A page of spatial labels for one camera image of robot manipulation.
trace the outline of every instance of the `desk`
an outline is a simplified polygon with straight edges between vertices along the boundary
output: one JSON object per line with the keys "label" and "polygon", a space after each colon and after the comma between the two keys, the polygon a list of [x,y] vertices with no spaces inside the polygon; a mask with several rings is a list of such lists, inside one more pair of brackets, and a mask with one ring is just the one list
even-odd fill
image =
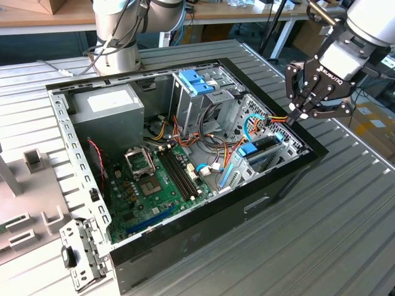
{"label": "desk", "polygon": [[[194,25],[208,25],[213,23],[248,23],[267,22],[269,12],[256,6],[234,8],[225,2],[219,4],[201,2],[194,9]],[[331,15],[344,12],[337,7],[328,9]],[[280,21],[285,26],[271,54],[276,59],[297,20],[307,20],[306,4],[298,5],[294,10],[287,10],[281,14]],[[186,16],[184,25],[191,23],[191,17]],[[94,13],[90,0],[68,0],[55,15],[39,14],[27,10],[5,7],[0,11],[0,35],[56,33],[70,31],[93,31],[96,29]],[[162,32],[159,47],[169,46],[170,33]]]}
{"label": "desk", "polygon": [[[289,104],[281,73],[234,40],[141,51],[149,68],[220,57],[277,104]],[[89,60],[51,63],[78,73]],[[91,70],[82,78],[94,76]],[[0,67],[0,141],[12,146],[2,153],[7,162],[28,149],[48,153],[77,217],[87,208],[79,208],[79,183],[44,87],[71,79],[39,63]],[[329,151],[318,167],[283,200],[126,295],[388,295],[395,283],[395,168],[336,120],[301,124]],[[55,240],[0,266],[3,294],[75,296],[61,245]],[[118,295],[117,283],[108,276],[84,295]]]}

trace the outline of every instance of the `motherboard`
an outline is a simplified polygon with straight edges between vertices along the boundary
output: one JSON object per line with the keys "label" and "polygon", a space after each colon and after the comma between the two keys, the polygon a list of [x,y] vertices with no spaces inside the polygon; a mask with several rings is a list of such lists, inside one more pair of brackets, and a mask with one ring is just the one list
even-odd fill
{"label": "motherboard", "polygon": [[[109,231],[113,244],[212,196],[208,185],[192,172],[182,147],[146,153],[152,159],[153,173],[136,178],[134,172],[151,165],[140,155],[127,157],[129,162],[118,162],[107,172],[110,194],[106,204],[112,217]],[[182,175],[189,182],[180,179]]]}

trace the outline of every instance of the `ram slot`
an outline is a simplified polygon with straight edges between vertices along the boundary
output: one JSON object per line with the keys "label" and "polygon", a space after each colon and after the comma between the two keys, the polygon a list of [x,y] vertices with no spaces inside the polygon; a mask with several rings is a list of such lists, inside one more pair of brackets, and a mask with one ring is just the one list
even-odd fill
{"label": "ram slot", "polygon": [[198,196],[194,184],[179,165],[172,151],[165,151],[159,154],[159,160],[162,162],[185,201],[190,200],[192,196]]}
{"label": "ram slot", "polygon": [[168,173],[168,175],[170,176],[170,178],[172,179],[178,190],[181,192],[183,199],[184,200],[189,199],[188,191],[183,186],[180,186],[180,184],[182,184],[182,181],[177,176],[177,174],[173,171],[173,168],[168,162],[167,158],[163,155],[159,155],[159,160],[160,162],[162,162],[164,168],[166,169],[166,172]]}
{"label": "ram slot", "polygon": [[188,175],[185,173],[185,170],[182,169],[180,163],[177,161],[172,151],[169,152],[168,159],[172,163],[174,169],[180,172],[180,177],[182,177],[183,181],[185,182],[184,185],[188,187],[189,193],[191,195],[196,196],[198,192],[196,191],[194,184],[192,183]]}

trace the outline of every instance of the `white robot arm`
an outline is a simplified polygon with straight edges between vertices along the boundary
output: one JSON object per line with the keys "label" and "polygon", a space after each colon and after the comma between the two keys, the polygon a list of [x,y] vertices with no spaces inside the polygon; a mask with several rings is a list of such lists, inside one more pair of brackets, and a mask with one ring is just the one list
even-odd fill
{"label": "white robot arm", "polygon": [[138,70],[136,35],[176,30],[186,14],[185,0],[94,0],[93,10],[98,42],[89,53],[100,75]]}
{"label": "white robot arm", "polygon": [[[315,0],[309,0],[311,9],[333,27],[333,32],[313,58],[286,68],[286,93],[292,102],[289,124],[299,117],[350,116],[350,96],[365,74],[395,80],[375,67],[395,44],[394,0],[355,0],[347,10],[347,19],[339,21]],[[298,73],[303,74],[301,87]],[[335,99],[343,101],[335,106],[321,104]]]}

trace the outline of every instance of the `metal table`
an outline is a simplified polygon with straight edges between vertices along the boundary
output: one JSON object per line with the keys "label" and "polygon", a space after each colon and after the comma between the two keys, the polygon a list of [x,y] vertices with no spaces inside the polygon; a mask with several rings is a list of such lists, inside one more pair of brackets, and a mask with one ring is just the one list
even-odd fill
{"label": "metal table", "polygon": [[[147,68],[228,57],[283,107],[283,77],[245,44],[194,44],[142,52]],[[74,72],[88,59],[54,62]],[[94,76],[90,71],[86,76]],[[0,68],[4,160],[37,147],[50,155],[73,216],[85,215],[44,85],[68,80],[37,63]],[[336,120],[302,125],[330,151],[287,198],[129,295],[387,295],[395,285],[395,168]],[[74,295],[61,242],[0,266],[5,295]],[[117,295],[107,277],[87,295]]]}

